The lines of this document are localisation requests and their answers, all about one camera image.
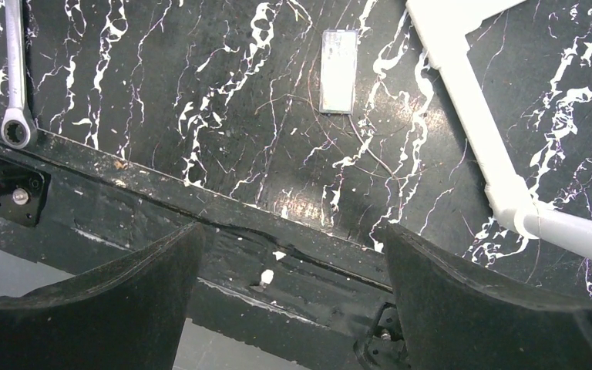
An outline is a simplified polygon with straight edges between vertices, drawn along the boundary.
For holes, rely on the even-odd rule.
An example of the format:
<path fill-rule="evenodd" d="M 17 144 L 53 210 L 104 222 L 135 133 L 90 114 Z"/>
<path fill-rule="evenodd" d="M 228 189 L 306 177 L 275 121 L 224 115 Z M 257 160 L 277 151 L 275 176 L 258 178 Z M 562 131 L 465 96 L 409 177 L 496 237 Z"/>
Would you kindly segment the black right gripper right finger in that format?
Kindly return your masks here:
<path fill-rule="evenodd" d="M 398 224 L 383 241 L 414 369 L 592 369 L 592 301 L 513 280 Z"/>

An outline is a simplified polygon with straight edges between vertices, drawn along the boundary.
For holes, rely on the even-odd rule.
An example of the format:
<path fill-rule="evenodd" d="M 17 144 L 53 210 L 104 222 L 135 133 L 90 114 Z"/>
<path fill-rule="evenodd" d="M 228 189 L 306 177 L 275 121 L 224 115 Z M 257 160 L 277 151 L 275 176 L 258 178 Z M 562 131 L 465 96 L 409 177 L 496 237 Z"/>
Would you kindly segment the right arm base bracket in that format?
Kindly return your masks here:
<path fill-rule="evenodd" d="M 409 355 L 394 304 L 378 310 L 367 333 L 353 344 L 362 369 L 411 369 Z"/>

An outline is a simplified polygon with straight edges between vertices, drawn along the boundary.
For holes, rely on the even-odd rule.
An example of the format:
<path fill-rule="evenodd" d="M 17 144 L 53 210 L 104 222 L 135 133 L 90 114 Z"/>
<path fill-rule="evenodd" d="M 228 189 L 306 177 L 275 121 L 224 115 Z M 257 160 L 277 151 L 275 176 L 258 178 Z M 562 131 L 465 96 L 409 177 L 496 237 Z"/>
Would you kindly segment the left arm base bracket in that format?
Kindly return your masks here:
<path fill-rule="evenodd" d="M 50 175 L 0 158 L 0 217 L 25 227 L 39 222 Z"/>

